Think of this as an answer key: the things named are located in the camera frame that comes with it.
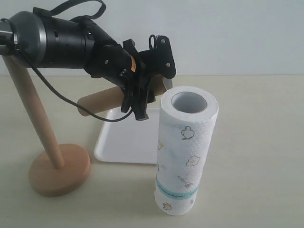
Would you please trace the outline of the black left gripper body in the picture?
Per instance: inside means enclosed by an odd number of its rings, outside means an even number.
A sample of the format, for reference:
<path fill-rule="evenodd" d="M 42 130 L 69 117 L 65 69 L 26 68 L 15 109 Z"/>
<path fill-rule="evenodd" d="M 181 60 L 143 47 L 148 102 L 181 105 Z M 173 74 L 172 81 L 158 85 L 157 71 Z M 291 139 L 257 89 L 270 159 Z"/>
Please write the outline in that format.
<path fill-rule="evenodd" d="M 131 58 L 123 49 L 123 44 L 117 43 L 101 27 L 95 23 L 87 23 L 94 45 L 90 57 L 84 65 L 84 70 L 92 78 L 105 78 L 118 87 L 123 86 L 120 73 L 126 69 L 133 75 L 134 90 L 132 100 L 137 100 L 141 89 L 148 89 L 151 77 L 141 77 L 131 71 Z"/>

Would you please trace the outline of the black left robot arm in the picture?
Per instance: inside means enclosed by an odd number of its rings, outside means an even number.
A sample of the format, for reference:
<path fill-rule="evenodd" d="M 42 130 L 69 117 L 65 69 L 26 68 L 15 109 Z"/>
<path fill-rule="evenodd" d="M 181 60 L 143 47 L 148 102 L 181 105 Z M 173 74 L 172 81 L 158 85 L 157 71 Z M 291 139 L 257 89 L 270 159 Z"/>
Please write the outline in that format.
<path fill-rule="evenodd" d="M 21 11 L 1 19 L 0 53 L 36 73 L 41 68 L 83 69 L 92 78 L 104 78 L 121 89 L 123 113 L 132 111 L 138 121 L 148 119 L 150 79 L 134 41 L 119 44 L 90 19 Z"/>

